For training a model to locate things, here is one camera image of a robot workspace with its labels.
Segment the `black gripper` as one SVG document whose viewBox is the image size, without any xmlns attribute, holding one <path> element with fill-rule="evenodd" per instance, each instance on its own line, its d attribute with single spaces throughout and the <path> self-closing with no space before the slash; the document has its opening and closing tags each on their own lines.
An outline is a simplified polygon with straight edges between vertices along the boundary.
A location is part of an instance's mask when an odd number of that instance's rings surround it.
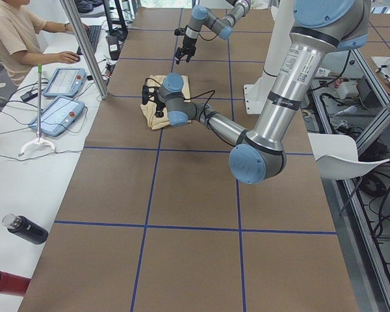
<svg viewBox="0 0 390 312">
<path fill-rule="evenodd" d="M 154 103 L 156 105 L 155 116 L 157 118 L 162 118 L 164 116 L 164 109 L 166 108 L 165 103 L 159 100 L 158 98 L 154 99 Z"/>
<path fill-rule="evenodd" d="M 184 35 L 183 46 L 178 47 L 175 52 L 176 64 L 180 64 L 184 55 L 186 55 L 185 62 L 190 62 L 191 58 L 195 55 L 196 52 L 196 42 L 197 38 L 191 38 L 187 35 Z"/>
</svg>

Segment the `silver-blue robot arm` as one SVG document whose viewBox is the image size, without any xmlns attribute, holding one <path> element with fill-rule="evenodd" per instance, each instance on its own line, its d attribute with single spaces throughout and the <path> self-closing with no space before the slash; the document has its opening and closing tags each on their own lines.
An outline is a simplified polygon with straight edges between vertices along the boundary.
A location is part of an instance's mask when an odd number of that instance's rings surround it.
<svg viewBox="0 0 390 312">
<path fill-rule="evenodd" d="M 334 51 L 363 46 L 368 37 L 369 1 L 296 1 L 289 31 L 291 44 L 253 129 L 222 116 L 207 104 L 184 98 L 184 81 L 169 73 L 157 86 L 144 87 L 143 102 L 153 99 L 171 126 L 196 120 L 232 146 L 229 167 L 246 184 L 278 175 L 285 167 L 282 140 L 323 58 Z"/>
<path fill-rule="evenodd" d="M 223 18 L 217 17 L 212 11 L 201 5 L 194 5 L 191 11 L 190 20 L 185 27 L 177 28 L 174 31 L 176 36 L 183 36 L 183 43 L 175 52 L 176 64 L 186 57 L 185 62 L 189 62 L 196 52 L 196 42 L 203 26 L 215 33 L 223 40 L 227 40 L 235 24 L 247 15 L 251 9 L 251 1 L 238 0 L 227 1 L 233 6 L 229 14 Z"/>
</svg>

